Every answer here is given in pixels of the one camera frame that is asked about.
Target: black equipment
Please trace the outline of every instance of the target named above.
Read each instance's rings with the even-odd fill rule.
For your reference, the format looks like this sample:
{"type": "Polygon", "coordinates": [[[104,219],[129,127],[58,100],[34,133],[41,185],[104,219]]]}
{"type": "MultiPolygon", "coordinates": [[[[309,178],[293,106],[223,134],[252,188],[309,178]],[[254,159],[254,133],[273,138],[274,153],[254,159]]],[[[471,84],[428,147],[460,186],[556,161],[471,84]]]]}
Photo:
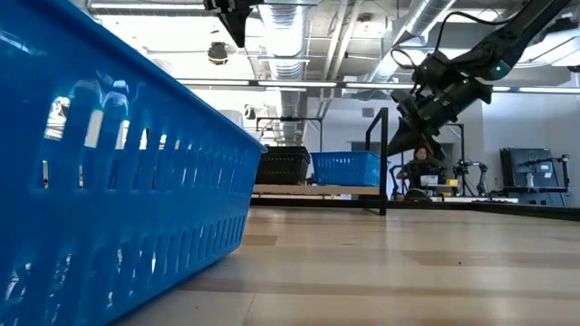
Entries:
{"type": "Polygon", "coordinates": [[[304,146],[268,147],[256,173],[257,185],[303,185],[310,154],[304,146]]]}
{"type": "Polygon", "coordinates": [[[404,167],[404,165],[396,165],[396,166],[392,166],[391,168],[389,168],[389,173],[391,174],[391,179],[392,179],[392,193],[391,193],[391,200],[396,200],[398,195],[404,194],[406,192],[406,187],[407,184],[403,182],[401,182],[401,192],[399,192],[399,185],[397,184],[397,178],[395,177],[395,169],[397,168],[402,168],[404,167]]]}
{"type": "Polygon", "coordinates": [[[425,188],[421,185],[421,176],[437,176],[439,184],[445,184],[445,168],[439,166],[431,159],[424,159],[421,161],[413,160],[408,163],[407,172],[409,179],[409,189],[425,188]]]}
{"type": "Polygon", "coordinates": [[[261,5],[264,0],[204,0],[206,10],[214,11],[226,27],[238,48],[246,46],[246,19],[252,13],[252,5],[261,5]]]}
{"type": "Polygon", "coordinates": [[[418,202],[418,203],[430,203],[433,200],[429,195],[421,189],[409,189],[407,194],[405,194],[405,201],[418,202]]]}
{"type": "Polygon", "coordinates": [[[508,75],[532,38],[569,3],[570,0],[530,0],[508,22],[487,22],[505,26],[452,60],[438,50],[439,39],[435,51],[413,67],[412,79],[419,86],[418,91],[409,94],[397,90],[391,94],[399,103],[401,117],[388,155],[425,146],[435,158],[443,160],[445,153],[433,139],[440,134],[439,129],[449,121],[457,121],[458,115],[477,99],[491,103],[492,86],[477,78],[497,81],[508,75]],[[421,95],[424,90],[430,90],[430,94],[421,95]]]}
{"type": "Polygon", "coordinates": [[[550,149],[502,149],[499,151],[503,172],[502,193],[517,197],[520,203],[565,206],[570,187],[568,155],[552,156],[550,149]],[[562,187],[554,163],[562,165],[562,187]]]}
{"type": "Polygon", "coordinates": [[[226,44],[223,42],[213,42],[208,49],[208,59],[215,65],[227,63],[226,44]]]}
{"type": "Polygon", "coordinates": [[[482,162],[466,162],[464,160],[459,160],[457,164],[453,167],[453,174],[455,178],[459,178],[461,176],[461,180],[465,183],[465,188],[469,191],[472,197],[475,196],[473,190],[469,187],[466,182],[465,176],[469,174],[469,167],[479,167],[479,182],[476,185],[476,190],[478,191],[479,197],[485,197],[488,195],[488,191],[486,190],[486,173],[488,173],[488,166],[483,164],[482,162]]]}

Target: blue plastic basket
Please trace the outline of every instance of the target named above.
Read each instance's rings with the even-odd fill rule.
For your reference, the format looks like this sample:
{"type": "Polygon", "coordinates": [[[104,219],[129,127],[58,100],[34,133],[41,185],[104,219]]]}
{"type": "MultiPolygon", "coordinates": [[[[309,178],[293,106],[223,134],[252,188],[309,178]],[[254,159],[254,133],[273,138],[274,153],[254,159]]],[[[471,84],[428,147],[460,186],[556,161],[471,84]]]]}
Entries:
{"type": "Polygon", "coordinates": [[[68,1],[0,1],[0,99],[0,324],[103,325],[240,245],[264,148],[68,1]]]}
{"type": "Polygon", "coordinates": [[[368,151],[312,153],[318,185],[379,186],[381,159],[368,151]]]}

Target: light fixture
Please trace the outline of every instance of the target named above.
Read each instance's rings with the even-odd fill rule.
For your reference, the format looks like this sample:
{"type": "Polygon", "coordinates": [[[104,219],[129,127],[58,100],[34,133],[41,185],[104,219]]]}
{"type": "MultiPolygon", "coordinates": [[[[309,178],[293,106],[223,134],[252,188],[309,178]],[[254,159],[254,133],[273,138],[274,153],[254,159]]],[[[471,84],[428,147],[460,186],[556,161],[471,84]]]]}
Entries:
{"type": "Polygon", "coordinates": [[[506,86],[494,86],[493,87],[493,91],[495,92],[506,92],[506,91],[510,91],[511,87],[506,87],[506,86]]]}
{"type": "Polygon", "coordinates": [[[91,4],[93,9],[135,9],[135,10],[205,10],[203,5],[164,4],[91,4]]]}
{"type": "Polygon", "coordinates": [[[308,58],[259,56],[260,62],[310,62],[308,58]]]}
{"type": "Polygon", "coordinates": [[[207,85],[207,86],[248,86],[249,81],[236,81],[236,80],[196,80],[196,79],[178,79],[184,85],[196,86],[196,85],[207,85]]]}
{"type": "Polygon", "coordinates": [[[332,81],[259,81],[257,84],[266,87],[336,87],[336,82],[332,81]]]}
{"type": "Polygon", "coordinates": [[[358,90],[410,90],[413,88],[412,84],[408,83],[370,83],[370,82],[347,82],[347,89],[358,89],[358,90]]]}
{"type": "Polygon", "coordinates": [[[535,94],[579,94],[580,88],[574,87],[520,87],[519,92],[535,94]]]}
{"type": "Polygon", "coordinates": [[[300,87],[266,87],[266,91],[308,91],[306,88],[300,87]]]}

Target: metal pipe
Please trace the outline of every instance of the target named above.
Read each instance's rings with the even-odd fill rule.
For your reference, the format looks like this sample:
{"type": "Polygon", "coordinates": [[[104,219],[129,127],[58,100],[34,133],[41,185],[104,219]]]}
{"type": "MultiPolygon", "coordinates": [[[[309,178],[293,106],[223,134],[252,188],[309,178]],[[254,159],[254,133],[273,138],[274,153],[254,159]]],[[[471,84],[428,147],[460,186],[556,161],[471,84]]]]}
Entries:
{"type": "MultiPolygon", "coordinates": [[[[308,21],[308,39],[306,43],[306,58],[310,55],[310,35],[312,35],[312,20],[308,21]]],[[[304,68],[304,76],[308,75],[308,61],[306,61],[306,66],[304,68]]]]}
{"type": "MultiPolygon", "coordinates": [[[[306,7],[296,5],[260,5],[259,12],[266,28],[267,52],[270,56],[302,57],[305,54],[306,7]]],[[[270,61],[275,80],[302,80],[305,62],[295,60],[270,61]]],[[[305,102],[300,92],[280,91],[281,114],[289,117],[305,116],[305,102]]],[[[283,140],[294,139],[298,128],[280,122],[283,140]]]]}
{"type": "Polygon", "coordinates": [[[384,49],[384,57],[374,70],[369,73],[367,82],[387,82],[399,69],[399,65],[391,58],[389,52],[395,44],[401,40],[409,40],[413,37],[427,33],[438,18],[447,12],[456,0],[414,0],[411,3],[406,23],[402,29],[389,31],[383,37],[390,39],[390,47],[384,49]]]}
{"type": "Polygon", "coordinates": [[[334,63],[333,73],[331,74],[330,79],[333,81],[338,76],[338,71],[341,69],[341,64],[343,63],[344,54],[346,53],[346,48],[348,47],[348,43],[351,41],[351,37],[353,36],[354,26],[356,25],[356,21],[359,17],[359,13],[361,12],[361,6],[363,6],[364,0],[356,0],[353,6],[353,11],[351,13],[351,21],[348,23],[346,27],[346,32],[344,32],[344,38],[341,42],[341,47],[338,50],[338,58],[336,58],[336,62],[334,63]]]}
{"type": "Polygon", "coordinates": [[[333,63],[334,51],[336,51],[336,45],[338,44],[338,39],[341,36],[341,31],[343,29],[344,16],[346,15],[346,8],[348,7],[348,0],[341,0],[338,7],[338,13],[336,14],[336,25],[334,28],[333,36],[330,39],[330,44],[328,45],[328,53],[326,54],[326,61],[324,62],[323,74],[321,80],[325,80],[328,77],[328,72],[330,71],[330,66],[333,63]]]}
{"type": "Polygon", "coordinates": [[[382,108],[379,112],[382,115],[381,121],[381,173],[379,180],[379,215],[387,215],[387,153],[389,152],[389,108],[382,108]]]}

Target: white wall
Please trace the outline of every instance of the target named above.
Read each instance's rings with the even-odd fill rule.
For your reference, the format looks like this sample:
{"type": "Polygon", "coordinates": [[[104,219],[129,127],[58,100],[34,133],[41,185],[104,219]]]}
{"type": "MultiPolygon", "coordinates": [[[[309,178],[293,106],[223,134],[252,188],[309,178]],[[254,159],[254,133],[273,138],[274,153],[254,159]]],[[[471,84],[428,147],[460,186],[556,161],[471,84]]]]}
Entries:
{"type": "MultiPolygon", "coordinates": [[[[561,87],[576,85],[570,81],[561,87]]],[[[499,150],[510,147],[549,148],[555,157],[569,154],[572,187],[580,184],[575,177],[580,176],[580,109],[576,96],[494,94],[492,103],[483,106],[483,118],[483,157],[489,166],[490,187],[499,189],[503,185],[499,150]]],[[[579,194],[573,192],[567,204],[580,206],[579,194]]]]}
{"type": "MultiPolygon", "coordinates": [[[[565,86],[580,86],[580,74],[573,74],[573,80],[565,86]]],[[[580,206],[580,97],[554,96],[546,106],[547,146],[554,156],[570,155],[569,173],[572,194],[566,199],[568,206],[580,206]]]]}

